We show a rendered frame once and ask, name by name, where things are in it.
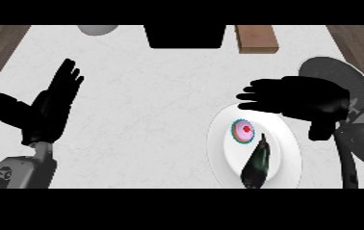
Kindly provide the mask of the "brown wooden block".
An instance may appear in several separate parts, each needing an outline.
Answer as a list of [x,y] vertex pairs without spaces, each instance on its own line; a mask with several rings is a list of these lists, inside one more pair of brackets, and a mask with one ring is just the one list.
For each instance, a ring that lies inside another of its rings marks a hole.
[[240,54],[274,54],[279,42],[271,25],[237,25],[237,47]]

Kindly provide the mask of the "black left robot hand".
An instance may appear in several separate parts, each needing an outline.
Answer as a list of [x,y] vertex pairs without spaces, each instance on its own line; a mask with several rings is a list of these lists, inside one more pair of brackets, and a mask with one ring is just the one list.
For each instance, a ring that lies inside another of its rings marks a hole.
[[39,93],[32,105],[0,92],[0,121],[20,128],[23,145],[39,141],[55,143],[61,138],[83,81],[76,62],[66,59],[51,86]]

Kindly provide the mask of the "pink frosted cupcake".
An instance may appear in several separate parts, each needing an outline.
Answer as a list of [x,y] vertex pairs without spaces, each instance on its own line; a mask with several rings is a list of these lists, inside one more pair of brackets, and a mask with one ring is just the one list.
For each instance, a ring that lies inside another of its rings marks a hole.
[[237,119],[231,126],[234,140],[240,144],[249,144],[255,139],[255,127],[246,119]]

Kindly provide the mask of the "dark purple eggplant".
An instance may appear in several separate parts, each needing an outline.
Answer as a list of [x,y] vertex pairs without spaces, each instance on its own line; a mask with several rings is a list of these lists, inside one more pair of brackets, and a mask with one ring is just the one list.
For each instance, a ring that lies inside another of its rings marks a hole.
[[268,178],[271,146],[267,136],[263,136],[248,163],[240,173],[242,184],[249,189],[261,189]]

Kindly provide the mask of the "white round plate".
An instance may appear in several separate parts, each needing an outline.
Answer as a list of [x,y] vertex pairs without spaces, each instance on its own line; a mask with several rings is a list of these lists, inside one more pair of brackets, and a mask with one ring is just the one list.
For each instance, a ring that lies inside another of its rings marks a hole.
[[[237,119],[246,119],[255,127],[255,139],[240,144],[231,134]],[[217,115],[208,133],[208,158],[221,186],[243,189],[240,173],[263,136],[271,146],[270,171],[264,189],[297,189],[302,177],[302,155],[297,137],[277,114],[245,111],[237,104]]]

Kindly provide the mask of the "dark grey frying pan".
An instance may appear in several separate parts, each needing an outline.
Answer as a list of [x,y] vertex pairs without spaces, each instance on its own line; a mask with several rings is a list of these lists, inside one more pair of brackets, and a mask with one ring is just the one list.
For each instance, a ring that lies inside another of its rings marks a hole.
[[351,64],[331,57],[314,57],[304,62],[300,75],[329,80],[348,89],[351,111],[359,114],[364,110],[364,74]]

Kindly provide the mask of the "black box appliance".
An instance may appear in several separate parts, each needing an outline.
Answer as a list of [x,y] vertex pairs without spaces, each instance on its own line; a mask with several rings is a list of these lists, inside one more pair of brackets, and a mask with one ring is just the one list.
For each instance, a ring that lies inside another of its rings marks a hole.
[[155,49],[218,49],[223,46],[226,25],[146,25],[150,47]]

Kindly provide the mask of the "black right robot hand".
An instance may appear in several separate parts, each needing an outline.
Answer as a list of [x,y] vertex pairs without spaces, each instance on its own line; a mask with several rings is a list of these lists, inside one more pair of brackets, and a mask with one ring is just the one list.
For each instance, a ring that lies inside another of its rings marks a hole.
[[329,80],[307,76],[260,79],[237,95],[242,110],[283,114],[308,121],[310,139],[328,141],[347,119],[350,91]]

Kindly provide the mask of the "grey round bowl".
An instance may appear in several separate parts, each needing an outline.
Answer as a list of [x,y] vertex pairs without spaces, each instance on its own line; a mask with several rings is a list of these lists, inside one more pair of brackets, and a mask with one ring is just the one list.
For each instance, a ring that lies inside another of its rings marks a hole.
[[79,25],[79,29],[89,36],[104,36],[118,29],[118,25]]

